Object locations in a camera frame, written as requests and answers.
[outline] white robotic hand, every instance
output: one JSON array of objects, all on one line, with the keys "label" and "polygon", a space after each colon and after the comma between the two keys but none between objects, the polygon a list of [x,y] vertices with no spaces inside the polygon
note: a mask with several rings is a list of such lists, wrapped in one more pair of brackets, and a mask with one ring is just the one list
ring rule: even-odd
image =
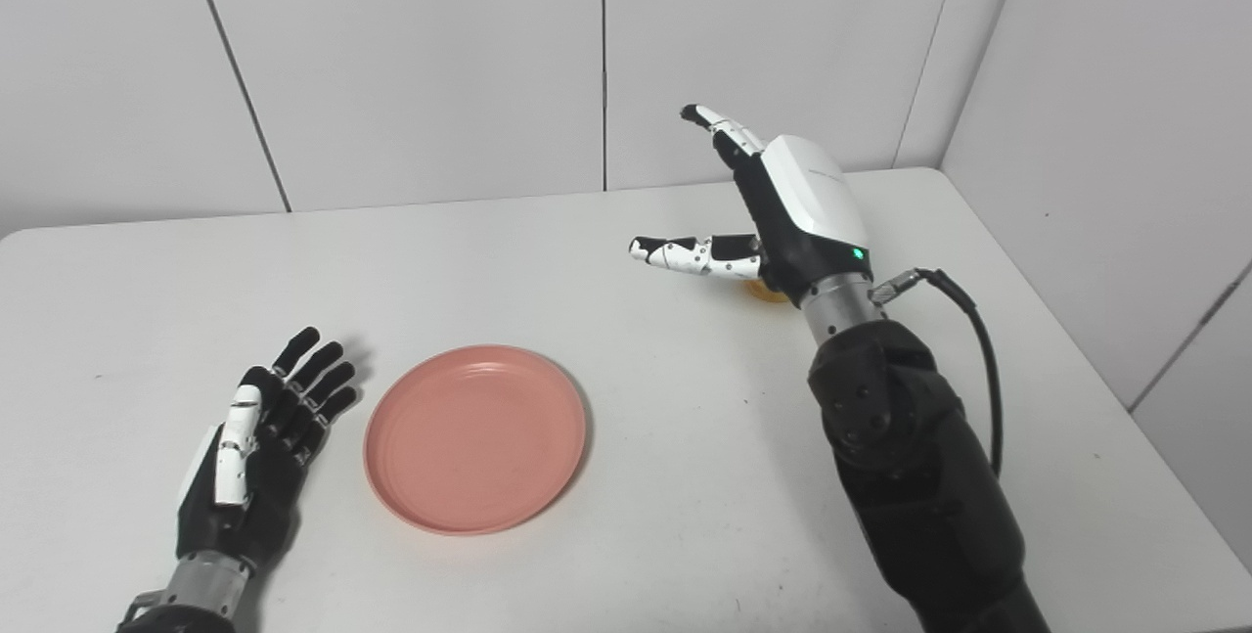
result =
[{"label": "white robotic hand", "polygon": [[636,236],[632,258],[699,276],[760,276],[804,309],[815,339],[880,318],[870,298],[865,226],[843,170],[826,151],[791,135],[764,144],[742,124],[699,104],[682,108],[681,116],[712,134],[757,235]]}]

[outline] white wall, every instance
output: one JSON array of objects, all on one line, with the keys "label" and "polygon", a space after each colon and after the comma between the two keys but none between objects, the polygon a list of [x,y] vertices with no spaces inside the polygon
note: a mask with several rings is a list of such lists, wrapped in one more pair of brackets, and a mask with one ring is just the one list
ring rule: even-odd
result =
[{"label": "white wall", "polygon": [[1252,0],[1005,0],[943,169],[1252,568],[1252,290],[1187,347],[1252,258],[1248,54]]},{"label": "white wall", "polygon": [[217,0],[294,209],[601,189],[600,0]]},{"label": "white wall", "polygon": [[[935,164],[998,0],[215,4],[294,209],[329,209],[725,178],[687,101],[850,169]],[[278,209],[205,0],[0,19],[20,85],[0,90],[0,233]]]},{"label": "white wall", "polygon": [[1239,285],[1134,419],[1252,569],[1252,286]]},{"label": "white wall", "polygon": [[0,0],[0,236],[282,210],[204,0]]},{"label": "white wall", "polygon": [[692,101],[889,169],[943,1],[606,0],[608,188],[730,178]]}]

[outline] cable connector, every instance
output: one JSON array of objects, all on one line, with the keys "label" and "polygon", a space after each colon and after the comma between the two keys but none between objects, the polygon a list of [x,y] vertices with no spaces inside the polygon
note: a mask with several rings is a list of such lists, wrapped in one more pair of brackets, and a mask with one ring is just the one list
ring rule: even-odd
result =
[{"label": "cable connector", "polygon": [[908,269],[908,271],[900,273],[899,276],[894,276],[890,280],[883,281],[883,284],[874,285],[869,293],[869,299],[876,306],[884,306],[884,304],[894,301],[905,290],[911,289],[911,286],[921,281],[921,273],[916,268]]}]

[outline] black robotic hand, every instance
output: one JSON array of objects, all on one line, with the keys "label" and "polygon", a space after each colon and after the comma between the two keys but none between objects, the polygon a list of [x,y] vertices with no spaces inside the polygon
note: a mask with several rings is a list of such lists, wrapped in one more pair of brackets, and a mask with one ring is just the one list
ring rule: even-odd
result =
[{"label": "black robotic hand", "polygon": [[244,472],[247,503],[220,505],[215,500],[219,428],[178,512],[179,558],[214,550],[257,570],[287,545],[309,460],[326,440],[331,420],[357,398],[347,387],[356,370],[349,362],[341,362],[339,343],[319,348],[292,374],[300,357],[317,343],[318,330],[307,327],[270,369],[255,365],[244,374],[240,387],[250,384],[260,393],[255,447],[247,455]]},{"label": "black robotic hand", "polygon": [[248,580],[290,540],[295,499],[332,420],[356,402],[343,347],[307,327],[265,369],[243,375],[178,510],[178,567],[165,589],[140,594],[119,633],[233,633]]}]

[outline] robot finger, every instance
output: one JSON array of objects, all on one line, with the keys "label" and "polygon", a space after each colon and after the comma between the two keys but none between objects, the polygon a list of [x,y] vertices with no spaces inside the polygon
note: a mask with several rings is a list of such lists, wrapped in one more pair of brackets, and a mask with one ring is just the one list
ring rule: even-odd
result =
[{"label": "robot finger", "polygon": [[356,389],[351,387],[341,388],[331,398],[327,398],[326,403],[317,410],[317,414],[313,415],[313,420],[305,424],[303,432],[292,433],[290,449],[295,454],[295,458],[300,460],[300,464],[307,464],[313,458],[318,447],[326,440],[332,420],[344,410],[348,410],[354,402],[357,402]]},{"label": "robot finger", "polygon": [[649,266],[694,273],[697,276],[751,280],[760,276],[761,269],[760,241],[755,235],[712,235],[702,240],[695,236],[671,240],[635,236],[630,254]]},{"label": "robot finger", "polygon": [[336,365],[332,370],[327,370],[326,375],[322,375],[322,379],[313,388],[309,388],[308,393],[304,393],[304,404],[310,410],[317,409],[317,407],[321,407],[327,400],[327,397],[331,397],[331,393],[343,388],[343,384],[347,384],[353,375],[357,375],[357,369],[348,364],[348,362]]},{"label": "robot finger", "polygon": [[272,369],[274,375],[278,375],[279,379],[285,379],[287,374],[290,374],[295,369],[295,362],[299,362],[300,357],[304,357],[309,349],[317,347],[318,339],[322,339],[322,335],[318,333],[317,327],[310,325],[305,327],[304,330],[299,330],[299,334],[290,338],[287,348],[275,358]]},{"label": "robot finger", "polygon": [[323,370],[329,369],[334,362],[339,362],[343,357],[343,344],[329,343],[324,348],[318,349],[313,353],[313,357],[304,362],[304,365],[287,380],[288,388],[293,389],[295,393],[304,393],[305,389],[312,387],[313,380],[317,380],[318,375],[322,375]]}]

